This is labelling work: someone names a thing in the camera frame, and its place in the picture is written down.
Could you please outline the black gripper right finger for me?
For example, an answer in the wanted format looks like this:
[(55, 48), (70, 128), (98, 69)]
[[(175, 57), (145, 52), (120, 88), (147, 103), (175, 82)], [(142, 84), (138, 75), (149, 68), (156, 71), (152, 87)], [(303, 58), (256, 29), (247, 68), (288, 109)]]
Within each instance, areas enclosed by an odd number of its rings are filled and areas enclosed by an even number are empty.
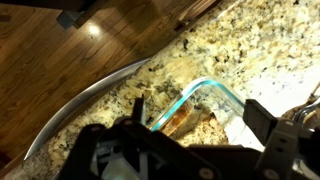
[(265, 145), (278, 120), (255, 99), (245, 101), (243, 121), (258, 141)]

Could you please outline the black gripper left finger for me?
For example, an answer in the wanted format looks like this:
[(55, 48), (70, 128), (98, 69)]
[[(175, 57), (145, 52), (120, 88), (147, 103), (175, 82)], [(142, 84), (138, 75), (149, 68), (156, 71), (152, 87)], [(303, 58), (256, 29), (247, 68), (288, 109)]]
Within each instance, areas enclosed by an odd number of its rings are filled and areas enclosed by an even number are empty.
[(136, 98), (132, 111), (132, 119), (140, 124), (145, 124), (145, 103), (144, 98)]

